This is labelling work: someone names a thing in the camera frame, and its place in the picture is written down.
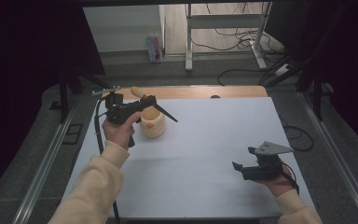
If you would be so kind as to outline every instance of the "fleece sleeve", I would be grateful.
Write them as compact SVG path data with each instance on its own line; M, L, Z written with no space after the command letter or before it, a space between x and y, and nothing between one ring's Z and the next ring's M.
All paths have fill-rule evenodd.
M120 168L129 156L123 147L106 141L103 154L91 158L49 223L105 223L123 184Z
M279 224L317 224L322 223L316 209L306 206L295 189L291 189L276 198L282 216Z

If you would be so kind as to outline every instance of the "white board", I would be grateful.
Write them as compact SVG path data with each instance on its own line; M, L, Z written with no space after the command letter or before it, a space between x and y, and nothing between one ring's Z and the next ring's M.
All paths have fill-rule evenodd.
M126 218L252 218L281 213L269 190L243 180L232 162L257 166L248 147L264 141L289 147L269 97L158 100L171 113L160 137L149 139L135 124L135 147L122 167L125 181L117 197ZM99 155L90 122L64 197L90 156ZM293 153L281 154L297 177L300 196L313 205Z

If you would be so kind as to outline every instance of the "metal rail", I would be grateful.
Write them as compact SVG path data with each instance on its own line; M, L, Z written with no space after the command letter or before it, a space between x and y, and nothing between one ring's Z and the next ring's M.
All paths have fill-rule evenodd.
M34 176L34 179L31 182L27 192L25 193L24 198L22 199L22 203L19 207L19 210L17 211L17 214L13 219L13 224L22 224L28 222L32 211L34 210L34 205L36 204L39 194L48 177L51 165L53 164L60 149L60 145L65 136L66 130L68 129L72 117L75 114L79 97L80 96L78 95L73 96L73 99L69 104L68 116L66 117L66 120L62 124L60 124L59 128L57 129L57 132L55 133L54 138L51 141L50 146L48 147L46 155L41 161L39 168L37 169L36 174Z
M334 143L329 131L324 126L324 123L322 121L319 121L319 119L313 113L312 103L310 102L308 95L306 95L304 92L299 92L298 97L300 98L300 101L303 103L303 106L307 110L308 115L310 116L310 119L315 126L317 133L320 135L322 141L324 142L324 146L326 147L331 160L335 164L339 174L341 175L342 180L347 186L348 191L350 192L352 198L354 199L358 207L358 181L356 180L356 177L353 175L350 167L345 162L344 158L339 152L338 147Z

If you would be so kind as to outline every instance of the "white cup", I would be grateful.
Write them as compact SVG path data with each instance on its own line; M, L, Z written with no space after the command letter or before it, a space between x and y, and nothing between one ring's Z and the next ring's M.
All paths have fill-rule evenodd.
M141 132L150 138L156 138L165 131L165 115L159 112L155 107L149 106L141 112Z

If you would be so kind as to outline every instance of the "person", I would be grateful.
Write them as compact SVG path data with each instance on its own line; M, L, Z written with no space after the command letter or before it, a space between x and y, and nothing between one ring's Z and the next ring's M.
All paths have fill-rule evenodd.
M106 141L103 153L90 159L79 174L72 192L61 202L49 224L106 222L124 181L120 168L130 156L128 143L134 134L132 124L140 117L141 113L136 112L121 126L104 121ZM283 169L290 175L285 166ZM307 207L284 177L255 182L266 186L276 197L282 211L280 224L322 223L315 208Z
M291 176L289 169L282 165L283 171ZM279 218L279 224L285 223L322 223L316 209L306 206L293 188L289 180L279 175L271 180L254 180L254 182L266 186L275 196L277 205L280 207L282 216Z

